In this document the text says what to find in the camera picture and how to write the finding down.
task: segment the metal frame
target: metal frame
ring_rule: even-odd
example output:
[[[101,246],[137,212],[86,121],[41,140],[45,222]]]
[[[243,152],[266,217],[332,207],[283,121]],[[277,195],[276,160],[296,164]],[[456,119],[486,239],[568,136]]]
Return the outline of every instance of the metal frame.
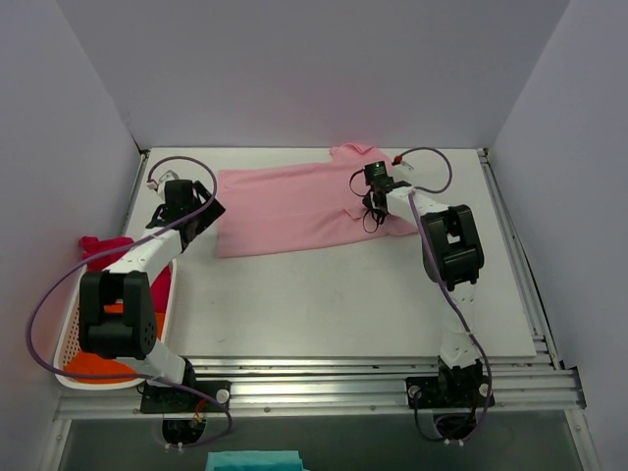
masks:
[[[139,165],[137,166],[137,173],[135,174],[135,180],[133,181],[133,188],[131,189],[131,197],[129,198],[129,206],[127,206],[127,211],[125,212],[125,219],[123,220],[122,227],[120,229],[121,235],[127,232],[129,221],[131,220],[131,213],[133,211],[133,206],[135,205],[135,200],[137,199],[137,194],[139,193],[139,189],[143,185],[143,177],[144,177],[144,173],[146,172],[146,165],[148,164],[149,154],[150,152],[139,154]]]
[[[71,425],[71,420],[55,419],[52,422],[50,438],[48,439],[48,444],[39,463],[39,469],[41,471],[56,470],[59,468]]]
[[[584,421],[585,399],[578,373],[561,369],[550,328],[535,289],[523,248],[508,217],[495,176],[480,156],[485,180],[497,213],[513,273],[526,309],[537,355],[521,360],[500,358],[493,365],[496,406],[501,411],[561,410],[574,435],[585,470],[599,469],[593,442]],[[138,174],[138,184],[145,167]],[[133,190],[133,200],[137,195]],[[200,381],[233,382],[231,412],[237,417],[410,414],[404,379],[434,376],[435,358],[189,358]],[[135,391],[89,393],[66,390],[56,423],[72,420],[155,419],[140,414]],[[420,410],[421,414],[434,413]],[[165,417],[187,417],[169,414]],[[220,414],[207,414],[221,419]]]

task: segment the black mounting bracket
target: black mounting bracket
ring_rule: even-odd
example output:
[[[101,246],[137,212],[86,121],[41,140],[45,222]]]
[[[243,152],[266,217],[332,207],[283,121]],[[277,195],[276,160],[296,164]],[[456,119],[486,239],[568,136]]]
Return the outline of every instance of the black mounting bracket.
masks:
[[[191,214],[209,201],[211,193],[201,182],[192,180],[172,180],[164,187],[165,203],[155,209],[146,229],[160,228],[174,223],[176,220]],[[225,213],[222,204],[214,199],[212,203],[194,218],[182,223],[175,229],[181,234],[182,252],[214,221]]]
[[[219,403],[229,409],[232,384],[229,381],[196,381],[194,370],[185,360],[185,373],[183,384],[194,388],[202,393],[215,398]],[[142,414],[177,414],[184,412],[195,412],[196,407],[202,399],[196,394],[185,392],[176,388],[164,388],[144,383],[141,393],[141,405],[139,411]],[[211,402],[206,402],[199,412],[222,412],[222,410]]]
[[[369,211],[373,211],[381,222],[384,222],[389,214],[386,194],[396,188],[411,186],[408,182],[395,182],[393,177],[389,176],[384,161],[364,166],[364,182],[369,186],[369,190],[362,198],[362,204]]]
[[[477,361],[467,368],[448,368],[439,359],[438,377],[409,377],[405,379],[408,407],[414,409],[452,409],[482,407],[486,400],[489,377],[482,373]],[[489,406],[495,405],[491,393]]]

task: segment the white table surface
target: white table surface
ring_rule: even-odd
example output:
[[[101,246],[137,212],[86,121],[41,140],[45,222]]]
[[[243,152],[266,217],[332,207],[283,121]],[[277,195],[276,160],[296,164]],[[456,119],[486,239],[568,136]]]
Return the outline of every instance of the white table surface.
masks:
[[[398,151],[384,149],[392,157]],[[489,356],[532,357],[535,348],[524,307],[477,153],[455,149],[445,154],[453,166],[453,182],[438,200],[471,207],[486,257],[476,295],[477,337]],[[330,159],[329,149],[156,148],[147,168],[171,155],[200,159],[216,174]],[[438,156],[421,152],[405,160],[419,171],[413,183],[436,187],[445,181],[445,165]],[[211,188],[209,177],[194,164],[169,162],[156,177],[168,169]],[[157,204],[155,193],[143,185],[128,236],[142,233]],[[219,259],[217,226],[178,258],[175,317],[167,340],[174,352],[244,357],[438,355],[439,312],[445,301],[425,274],[418,236]]]

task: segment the white panel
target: white panel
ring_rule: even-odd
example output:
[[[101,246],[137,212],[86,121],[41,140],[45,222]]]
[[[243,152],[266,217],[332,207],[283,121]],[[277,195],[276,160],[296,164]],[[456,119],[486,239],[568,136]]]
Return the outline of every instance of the white panel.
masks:
[[[395,155],[391,149],[387,153]],[[148,166],[170,155],[199,158],[214,171],[331,159],[328,149],[163,148],[151,151]],[[446,155],[454,177],[451,187],[437,199],[473,209],[485,251],[475,300],[477,337],[489,356],[534,356],[477,152],[458,149]],[[405,160],[419,171],[420,181],[413,183],[438,186],[446,180],[445,165],[437,156],[415,153]],[[211,187],[209,177],[194,164],[168,163],[158,172],[168,169]],[[130,236],[142,233],[159,203],[153,191],[146,187],[139,191]],[[217,226],[178,258],[179,282],[168,339],[174,352],[248,357],[439,354],[445,300],[425,273],[418,236],[219,259],[215,255]]]
[[[567,0],[59,4],[144,147],[478,147]]]
[[[0,6],[0,467],[35,469],[60,388],[26,353],[26,317],[79,260],[82,235],[120,230],[138,159],[132,139],[54,2]],[[47,358],[69,286],[42,312]]]
[[[605,470],[628,462],[626,18],[622,0],[571,2],[494,160]]]

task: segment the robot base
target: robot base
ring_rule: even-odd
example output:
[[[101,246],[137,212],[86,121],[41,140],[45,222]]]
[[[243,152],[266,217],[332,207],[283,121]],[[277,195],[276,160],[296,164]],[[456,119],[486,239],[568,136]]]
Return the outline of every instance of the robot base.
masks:
[[[202,381],[197,382],[194,370],[189,361],[185,361],[185,374],[183,384],[194,388],[202,393],[214,397],[229,409],[229,398],[231,396],[231,382],[229,381]],[[139,411],[142,414],[177,414],[184,412],[195,412],[196,406],[201,399],[192,393],[177,390],[175,388],[164,388],[144,383],[144,390],[141,397]],[[207,402],[199,412],[222,412],[216,405]]]
[[[439,376],[405,379],[408,406],[414,409],[451,409],[482,407],[489,378],[482,374],[482,363],[467,368],[449,369],[439,358]],[[491,394],[490,406],[495,405]]]

